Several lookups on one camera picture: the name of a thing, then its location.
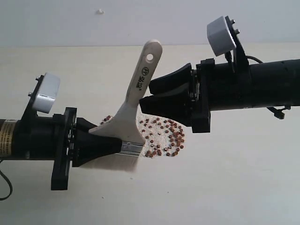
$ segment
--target hole in handle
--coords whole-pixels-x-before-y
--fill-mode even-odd
[[[152,62],[153,62],[153,58],[154,58],[154,56],[153,56],[151,53],[149,53],[149,54],[146,56],[146,61],[147,61],[147,63],[152,63]]]

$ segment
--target white wall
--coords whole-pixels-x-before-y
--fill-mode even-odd
[[[243,42],[300,41],[299,0],[0,2],[0,46],[203,44],[206,25],[221,15],[237,21]]]
[[[300,43],[244,47],[263,61],[300,58]],[[21,118],[35,77],[52,72],[61,87],[51,115],[73,106],[98,123],[117,112],[140,51],[0,49],[0,118]],[[208,45],[164,46],[154,77],[212,56]],[[177,157],[141,157],[135,173],[71,168],[68,191],[50,191],[53,162],[4,161],[14,193],[0,202],[0,224],[299,225],[299,128],[300,107],[285,120],[265,108],[212,112],[210,134],[184,128]]]

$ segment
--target table surface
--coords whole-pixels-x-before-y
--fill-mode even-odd
[[[299,43],[244,48],[263,61],[300,58]],[[78,107],[99,123],[123,102],[141,49],[0,48],[0,117],[20,119],[35,77],[51,72],[61,84],[50,115]],[[154,77],[212,57],[208,45],[164,46]],[[140,158],[136,172],[71,168],[68,191],[50,191],[53,162],[3,162],[14,192],[0,202],[2,224],[299,224],[299,113],[212,112],[210,134],[185,128],[178,157]],[[0,179],[0,195],[7,191]]]

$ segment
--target black cable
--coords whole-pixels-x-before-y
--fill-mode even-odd
[[[263,61],[259,60],[258,58],[251,56],[251,55],[246,55],[247,59],[254,60],[258,63],[263,63]],[[276,109],[275,107],[267,107],[272,113],[274,113],[274,116],[280,120],[283,120],[285,118],[285,114],[282,112],[283,110],[290,110],[290,106],[285,106],[283,109]]]
[[[4,198],[0,198],[0,201],[3,201],[3,200],[8,199],[11,196],[11,194],[13,192],[13,185],[11,184],[9,178],[7,176],[5,176],[5,174],[1,170],[0,170],[0,176],[3,177],[3,179],[7,182],[8,186],[9,186],[9,194]]]

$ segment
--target label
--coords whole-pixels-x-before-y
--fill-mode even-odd
[[[17,120],[5,120],[0,129],[0,156],[11,155],[11,143]]]

